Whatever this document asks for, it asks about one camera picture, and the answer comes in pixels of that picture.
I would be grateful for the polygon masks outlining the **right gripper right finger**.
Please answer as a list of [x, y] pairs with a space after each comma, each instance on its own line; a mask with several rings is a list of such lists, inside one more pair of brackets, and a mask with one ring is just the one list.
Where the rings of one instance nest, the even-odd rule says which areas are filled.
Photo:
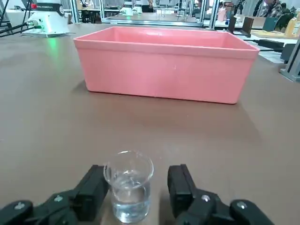
[[167, 185], [176, 225], [272, 225], [258, 206], [245, 199], [229, 205], [210, 191], [197, 188], [186, 164], [168, 168]]

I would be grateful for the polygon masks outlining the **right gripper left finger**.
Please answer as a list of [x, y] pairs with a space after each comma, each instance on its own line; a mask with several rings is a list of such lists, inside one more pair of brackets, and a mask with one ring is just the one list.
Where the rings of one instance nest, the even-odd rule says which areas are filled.
[[0, 209], [2, 225], [77, 225], [95, 220], [108, 192], [104, 167], [92, 165], [75, 188], [52, 194], [44, 203], [17, 200]]

